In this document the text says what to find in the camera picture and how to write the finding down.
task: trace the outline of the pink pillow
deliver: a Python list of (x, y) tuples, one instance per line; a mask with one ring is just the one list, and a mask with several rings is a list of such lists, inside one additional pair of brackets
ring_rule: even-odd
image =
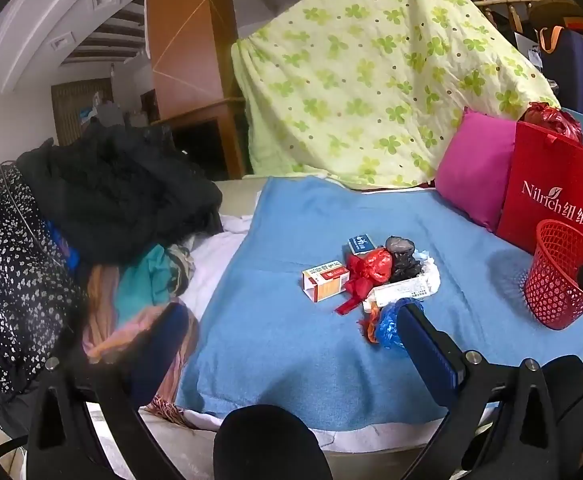
[(479, 225), (494, 232), (511, 170), (516, 121), (465, 108), (436, 174), (436, 189)]

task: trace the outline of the red shopping bag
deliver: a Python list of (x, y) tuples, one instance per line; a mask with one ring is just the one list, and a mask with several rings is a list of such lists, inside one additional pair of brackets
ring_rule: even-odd
[(540, 126), (518, 122), (496, 235), (533, 254), (536, 226), (548, 218), (583, 234), (583, 145)]

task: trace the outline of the orange and white box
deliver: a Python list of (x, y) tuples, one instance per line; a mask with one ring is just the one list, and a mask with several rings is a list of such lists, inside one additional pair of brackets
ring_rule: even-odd
[(338, 261), (302, 271), (303, 289), (314, 303), (341, 293), (348, 281), (349, 270)]

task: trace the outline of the screw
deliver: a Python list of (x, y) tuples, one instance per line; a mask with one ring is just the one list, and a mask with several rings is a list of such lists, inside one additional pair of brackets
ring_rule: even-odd
[(58, 368), (58, 365), (59, 364), (60, 364), (60, 361), (58, 360), (57, 357), (50, 357), (45, 362), (45, 368), (47, 370), (49, 370), (50, 372), (52, 372), (53, 370), (55, 370), (56, 368)]
[(482, 355), (480, 355), (480, 352), (476, 352), (475, 350), (470, 350), (469, 352), (467, 352), (465, 354), (465, 358), (473, 365), (480, 364), (483, 360), (483, 357)]
[(531, 370), (532, 372), (536, 372), (537, 370), (540, 370), (540, 365), (538, 364), (538, 362), (535, 359), (525, 359), (525, 366), (527, 368), (529, 368), (529, 370)]

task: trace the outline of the wooden column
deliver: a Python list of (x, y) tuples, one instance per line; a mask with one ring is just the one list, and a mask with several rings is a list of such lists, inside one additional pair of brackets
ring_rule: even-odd
[(233, 0), (146, 0), (147, 35), (162, 120), (215, 120), (230, 177), (244, 175), (234, 114), (241, 102), (230, 48)]

